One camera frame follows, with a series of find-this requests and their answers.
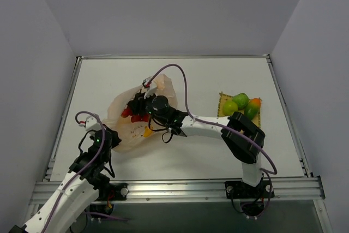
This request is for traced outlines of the translucent banana print plastic bag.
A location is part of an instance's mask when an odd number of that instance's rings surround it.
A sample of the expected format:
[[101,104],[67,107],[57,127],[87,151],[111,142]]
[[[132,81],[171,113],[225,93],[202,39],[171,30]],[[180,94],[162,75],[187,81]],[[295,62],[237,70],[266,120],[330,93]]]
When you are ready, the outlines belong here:
[[142,86],[136,86],[117,95],[107,109],[107,117],[103,119],[103,124],[116,131],[119,138],[122,139],[122,142],[114,148],[116,152],[130,151],[143,142],[149,142],[151,137],[155,135],[155,132],[147,128],[147,122],[131,123],[130,117],[121,117],[123,110],[128,107],[127,103],[138,92],[144,93],[145,89]]

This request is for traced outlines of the red lychee bunch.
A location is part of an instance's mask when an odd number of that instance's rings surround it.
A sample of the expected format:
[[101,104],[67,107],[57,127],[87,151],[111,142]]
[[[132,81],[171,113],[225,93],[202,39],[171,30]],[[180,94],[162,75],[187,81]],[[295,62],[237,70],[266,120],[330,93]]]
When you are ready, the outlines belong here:
[[148,122],[149,121],[149,114],[145,114],[145,115],[136,115],[132,112],[131,108],[127,107],[123,110],[123,112],[121,113],[121,117],[123,118],[128,118],[130,117],[130,121],[131,123],[135,123],[135,122]]

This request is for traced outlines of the green fake pear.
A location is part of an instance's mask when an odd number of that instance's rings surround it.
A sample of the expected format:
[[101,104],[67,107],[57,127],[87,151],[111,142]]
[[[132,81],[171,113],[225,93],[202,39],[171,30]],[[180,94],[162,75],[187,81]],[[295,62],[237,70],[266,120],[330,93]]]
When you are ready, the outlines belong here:
[[224,105],[222,106],[222,114],[224,116],[232,116],[238,110],[238,105],[232,100],[225,101]]

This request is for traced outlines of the orange green fake mango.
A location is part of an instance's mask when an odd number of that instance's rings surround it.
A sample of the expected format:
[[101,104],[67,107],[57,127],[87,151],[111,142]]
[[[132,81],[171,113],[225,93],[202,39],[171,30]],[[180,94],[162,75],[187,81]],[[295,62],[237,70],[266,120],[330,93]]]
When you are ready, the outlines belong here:
[[260,98],[251,99],[247,106],[244,108],[244,115],[249,119],[253,120],[259,113],[261,108]]

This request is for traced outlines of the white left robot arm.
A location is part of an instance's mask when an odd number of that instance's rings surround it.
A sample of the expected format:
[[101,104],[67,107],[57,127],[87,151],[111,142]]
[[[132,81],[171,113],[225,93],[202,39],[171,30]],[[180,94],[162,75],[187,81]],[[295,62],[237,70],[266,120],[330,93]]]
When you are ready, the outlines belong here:
[[65,232],[95,200],[104,200],[114,191],[110,178],[102,173],[111,161],[111,151],[122,141],[107,126],[85,133],[93,140],[86,152],[78,145],[79,156],[69,166],[65,178],[42,208],[23,226],[10,232]]

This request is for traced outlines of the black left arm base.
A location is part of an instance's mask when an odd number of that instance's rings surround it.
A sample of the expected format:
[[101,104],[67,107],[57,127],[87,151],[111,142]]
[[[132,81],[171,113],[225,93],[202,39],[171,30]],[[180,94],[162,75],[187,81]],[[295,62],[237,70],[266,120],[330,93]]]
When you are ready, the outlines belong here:
[[114,210],[115,201],[126,201],[128,194],[127,183],[110,184],[106,189],[99,193],[96,202],[98,204],[90,204],[88,208],[89,215],[93,218],[107,218]]

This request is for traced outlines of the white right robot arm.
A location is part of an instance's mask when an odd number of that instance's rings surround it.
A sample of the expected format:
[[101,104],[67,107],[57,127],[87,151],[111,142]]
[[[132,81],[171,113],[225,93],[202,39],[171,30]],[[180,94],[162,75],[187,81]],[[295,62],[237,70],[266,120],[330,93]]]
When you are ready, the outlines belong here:
[[228,117],[191,117],[172,107],[164,95],[145,97],[136,93],[127,103],[131,117],[148,117],[148,128],[153,132],[166,131],[170,137],[200,136],[224,141],[231,153],[242,164],[242,189],[255,196],[262,189],[261,161],[265,133],[240,112]]

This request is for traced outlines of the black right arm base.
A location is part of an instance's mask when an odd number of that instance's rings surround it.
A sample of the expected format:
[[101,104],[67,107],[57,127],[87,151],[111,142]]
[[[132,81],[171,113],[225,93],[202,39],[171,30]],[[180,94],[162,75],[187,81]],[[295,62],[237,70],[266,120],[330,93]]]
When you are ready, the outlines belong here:
[[271,181],[261,179],[256,187],[242,181],[226,181],[225,192],[233,209],[247,219],[256,220],[267,209],[272,198],[275,197]]

